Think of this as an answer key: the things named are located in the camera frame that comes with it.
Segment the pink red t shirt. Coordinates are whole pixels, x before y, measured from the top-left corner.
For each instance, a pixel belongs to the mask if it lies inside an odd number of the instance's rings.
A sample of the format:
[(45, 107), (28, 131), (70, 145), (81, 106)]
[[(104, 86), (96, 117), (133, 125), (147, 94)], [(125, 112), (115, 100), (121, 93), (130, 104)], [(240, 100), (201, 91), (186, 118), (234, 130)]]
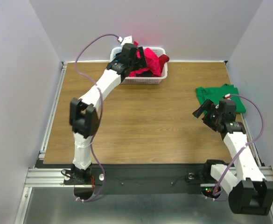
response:
[(150, 48), (144, 50), (147, 67), (132, 71), (129, 77), (161, 77), (162, 70), (159, 65), (159, 56), (157, 56)]

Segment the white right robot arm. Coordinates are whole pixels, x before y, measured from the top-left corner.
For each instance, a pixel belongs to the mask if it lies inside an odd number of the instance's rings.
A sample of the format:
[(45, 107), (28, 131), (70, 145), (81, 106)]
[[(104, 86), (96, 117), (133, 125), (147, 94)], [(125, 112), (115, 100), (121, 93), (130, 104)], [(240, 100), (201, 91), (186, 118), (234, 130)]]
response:
[(273, 182), (260, 171), (250, 150), (252, 142), (247, 140), (245, 126), (236, 121), (236, 108), (236, 102), (226, 95), (218, 103), (205, 100), (193, 112), (196, 118), (203, 114), (203, 123), (220, 133), (232, 157), (230, 164), (220, 160), (205, 162), (202, 178), (216, 184), (204, 187), (202, 193), (206, 198), (219, 201), (225, 192), (234, 214), (266, 216), (273, 204)]

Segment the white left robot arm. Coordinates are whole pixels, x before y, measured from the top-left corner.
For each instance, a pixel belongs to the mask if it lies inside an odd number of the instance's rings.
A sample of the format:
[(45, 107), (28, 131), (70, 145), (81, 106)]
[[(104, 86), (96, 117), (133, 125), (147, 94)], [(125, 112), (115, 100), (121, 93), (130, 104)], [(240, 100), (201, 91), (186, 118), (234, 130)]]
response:
[(70, 102), (70, 126), (74, 135), (74, 159), (70, 177), (85, 184), (91, 180), (91, 160), (94, 157), (92, 142), (102, 119), (103, 101), (132, 71), (145, 68), (144, 49), (125, 43), (121, 51), (108, 63), (102, 76), (80, 98)]

